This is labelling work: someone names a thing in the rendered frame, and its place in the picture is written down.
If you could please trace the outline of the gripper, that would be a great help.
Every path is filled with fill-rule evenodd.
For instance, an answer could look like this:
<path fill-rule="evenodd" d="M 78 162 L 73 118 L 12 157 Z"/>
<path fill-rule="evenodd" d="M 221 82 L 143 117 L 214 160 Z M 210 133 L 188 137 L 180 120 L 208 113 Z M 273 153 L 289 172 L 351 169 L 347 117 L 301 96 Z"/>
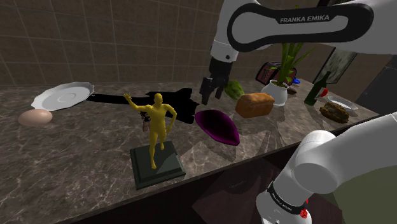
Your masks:
<path fill-rule="evenodd" d="M 199 93 L 202 95 L 202 104 L 207 105 L 210 94 L 216 87 L 215 98 L 220 99 L 224 91 L 224 87 L 229 79 L 232 69 L 232 62 L 223 62 L 211 58 L 209 64 L 210 78 L 203 77 Z"/>

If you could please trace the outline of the green lettuce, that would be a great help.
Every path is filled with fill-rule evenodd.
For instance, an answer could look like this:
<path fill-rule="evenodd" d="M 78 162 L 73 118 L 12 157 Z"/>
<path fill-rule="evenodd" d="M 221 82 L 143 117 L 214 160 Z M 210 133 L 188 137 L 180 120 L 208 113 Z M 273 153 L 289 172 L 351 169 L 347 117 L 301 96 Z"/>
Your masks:
<path fill-rule="evenodd" d="M 235 101 L 238 101 L 245 94 L 241 84 L 236 80 L 229 81 L 224 87 L 224 92 Z"/>

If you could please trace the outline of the purple bowl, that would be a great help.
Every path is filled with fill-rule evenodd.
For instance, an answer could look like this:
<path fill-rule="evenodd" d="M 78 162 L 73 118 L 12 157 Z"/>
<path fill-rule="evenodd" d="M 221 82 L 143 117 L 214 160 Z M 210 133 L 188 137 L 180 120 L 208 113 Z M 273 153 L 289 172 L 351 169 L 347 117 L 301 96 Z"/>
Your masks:
<path fill-rule="evenodd" d="M 197 125 L 215 141 L 237 146 L 240 143 L 239 132 L 232 119 L 222 111 L 208 109 L 195 114 Z"/>

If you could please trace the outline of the brown bread loaf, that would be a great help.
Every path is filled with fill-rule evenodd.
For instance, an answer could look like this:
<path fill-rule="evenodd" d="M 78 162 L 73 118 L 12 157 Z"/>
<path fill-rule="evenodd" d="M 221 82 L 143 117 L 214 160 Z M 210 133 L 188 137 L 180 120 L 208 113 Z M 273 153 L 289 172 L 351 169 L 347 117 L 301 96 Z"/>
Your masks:
<path fill-rule="evenodd" d="M 244 94 L 237 101 L 235 111 L 243 118 L 265 116 L 271 112 L 274 102 L 267 93 Z"/>

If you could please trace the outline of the red toaster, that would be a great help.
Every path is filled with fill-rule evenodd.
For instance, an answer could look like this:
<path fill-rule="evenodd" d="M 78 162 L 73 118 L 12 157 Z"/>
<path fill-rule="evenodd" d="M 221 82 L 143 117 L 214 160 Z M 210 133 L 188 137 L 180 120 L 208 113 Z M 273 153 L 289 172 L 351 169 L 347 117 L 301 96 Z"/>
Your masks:
<path fill-rule="evenodd" d="M 269 81 L 278 80 L 280 67 L 281 62 L 278 61 L 264 63 L 256 75 L 256 81 L 268 85 Z"/>

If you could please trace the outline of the yellow figure on dark base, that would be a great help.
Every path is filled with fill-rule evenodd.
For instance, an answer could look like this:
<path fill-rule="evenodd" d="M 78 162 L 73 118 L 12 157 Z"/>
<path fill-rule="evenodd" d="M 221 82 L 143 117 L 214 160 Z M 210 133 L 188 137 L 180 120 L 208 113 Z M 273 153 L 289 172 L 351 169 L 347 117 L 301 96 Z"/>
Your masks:
<path fill-rule="evenodd" d="M 174 108 L 164 104 L 159 93 L 154 95 L 154 104 L 145 106 L 136 105 L 129 94 L 124 97 L 132 109 L 145 112 L 151 118 L 149 145 L 130 150 L 136 189 L 184 176 L 185 170 L 172 141 L 165 140 L 177 117 Z"/>

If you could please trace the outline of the green plant in white pot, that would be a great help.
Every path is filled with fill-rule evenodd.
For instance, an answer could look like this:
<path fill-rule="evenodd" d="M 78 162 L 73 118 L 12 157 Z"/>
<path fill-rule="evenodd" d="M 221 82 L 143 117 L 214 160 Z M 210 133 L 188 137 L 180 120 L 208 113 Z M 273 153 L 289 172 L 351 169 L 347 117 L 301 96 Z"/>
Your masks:
<path fill-rule="evenodd" d="M 263 87 L 261 93 L 266 93 L 272 96 L 274 98 L 274 106 L 285 105 L 288 98 L 289 88 L 285 81 L 291 82 L 293 80 L 290 77 L 290 74 L 293 73 L 293 68 L 314 50 L 314 48 L 312 48 L 307 53 L 296 59 L 296 56 L 303 45 L 304 43 L 283 43 L 281 65 L 270 68 L 270 70 L 278 70 L 278 78 L 276 80 L 270 80 L 269 84 Z"/>

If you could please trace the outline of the small brown figure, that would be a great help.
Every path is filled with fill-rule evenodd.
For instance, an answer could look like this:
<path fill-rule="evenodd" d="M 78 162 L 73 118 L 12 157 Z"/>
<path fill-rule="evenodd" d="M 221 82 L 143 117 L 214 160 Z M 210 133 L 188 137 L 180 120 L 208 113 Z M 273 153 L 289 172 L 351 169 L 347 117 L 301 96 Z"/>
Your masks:
<path fill-rule="evenodd" d="M 143 121 L 143 132 L 146 132 L 150 129 L 151 118 L 147 112 L 140 112 L 141 119 Z"/>

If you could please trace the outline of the dark green bottle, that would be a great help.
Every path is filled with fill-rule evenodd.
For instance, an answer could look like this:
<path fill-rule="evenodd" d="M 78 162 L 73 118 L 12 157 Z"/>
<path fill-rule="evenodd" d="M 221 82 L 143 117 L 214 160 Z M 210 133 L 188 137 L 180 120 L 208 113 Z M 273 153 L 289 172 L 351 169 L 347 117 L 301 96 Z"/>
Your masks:
<path fill-rule="evenodd" d="M 331 71 L 328 71 L 318 82 L 314 84 L 312 89 L 310 90 L 309 94 L 304 100 L 304 103 L 313 106 L 317 99 L 321 96 L 326 88 L 326 81 L 331 74 Z"/>

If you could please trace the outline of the brown sandwich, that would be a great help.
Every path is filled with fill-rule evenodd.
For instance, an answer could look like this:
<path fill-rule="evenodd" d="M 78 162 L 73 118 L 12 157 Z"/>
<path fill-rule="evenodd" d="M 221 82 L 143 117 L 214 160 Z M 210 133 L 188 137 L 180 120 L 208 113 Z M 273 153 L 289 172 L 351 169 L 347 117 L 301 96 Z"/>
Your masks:
<path fill-rule="evenodd" d="M 349 113 L 337 103 L 327 102 L 319 108 L 319 111 L 323 116 L 334 122 L 347 123 L 349 121 Z"/>

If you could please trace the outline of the white shallow bowl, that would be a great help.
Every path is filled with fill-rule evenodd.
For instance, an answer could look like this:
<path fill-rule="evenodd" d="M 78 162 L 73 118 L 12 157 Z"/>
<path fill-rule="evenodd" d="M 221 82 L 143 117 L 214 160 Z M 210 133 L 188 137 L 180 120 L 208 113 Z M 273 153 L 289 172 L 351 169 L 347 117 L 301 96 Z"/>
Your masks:
<path fill-rule="evenodd" d="M 338 104 L 339 106 L 342 106 L 346 111 L 354 111 L 354 110 L 358 109 L 358 107 L 354 103 L 352 103 L 348 100 L 345 100 L 343 98 L 336 97 L 336 96 L 331 96 L 331 95 L 328 96 L 327 101 L 333 102 L 333 103 Z"/>

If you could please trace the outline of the white scalloped plate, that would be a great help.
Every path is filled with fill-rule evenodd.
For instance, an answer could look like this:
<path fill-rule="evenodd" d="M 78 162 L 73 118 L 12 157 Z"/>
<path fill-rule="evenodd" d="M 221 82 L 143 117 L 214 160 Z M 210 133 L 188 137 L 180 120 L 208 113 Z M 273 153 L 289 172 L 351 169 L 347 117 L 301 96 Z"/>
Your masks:
<path fill-rule="evenodd" d="M 31 104 L 34 109 L 57 111 L 73 107 L 94 93 L 95 86 L 89 82 L 71 82 L 45 90 Z"/>

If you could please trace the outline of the beige egg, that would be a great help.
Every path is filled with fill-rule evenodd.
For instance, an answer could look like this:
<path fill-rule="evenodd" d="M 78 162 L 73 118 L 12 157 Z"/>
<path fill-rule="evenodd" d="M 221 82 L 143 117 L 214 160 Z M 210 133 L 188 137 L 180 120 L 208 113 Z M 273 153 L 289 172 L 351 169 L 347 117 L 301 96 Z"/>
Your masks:
<path fill-rule="evenodd" d="M 39 127 L 46 125 L 53 118 L 53 115 L 45 109 L 30 109 L 18 117 L 18 122 L 27 127 Z"/>

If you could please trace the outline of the framed wall picture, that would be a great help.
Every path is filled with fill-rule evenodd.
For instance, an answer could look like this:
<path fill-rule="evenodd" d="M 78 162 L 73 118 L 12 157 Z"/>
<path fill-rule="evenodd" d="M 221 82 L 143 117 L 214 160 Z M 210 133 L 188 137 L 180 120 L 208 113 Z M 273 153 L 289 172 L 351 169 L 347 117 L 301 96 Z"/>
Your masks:
<path fill-rule="evenodd" d="M 334 48 L 324 63 L 318 78 L 321 79 L 327 72 L 330 72 L 331 74 L 326 82 L 329 84 L 337 83 L 356 56 L 356 52 Z"/>

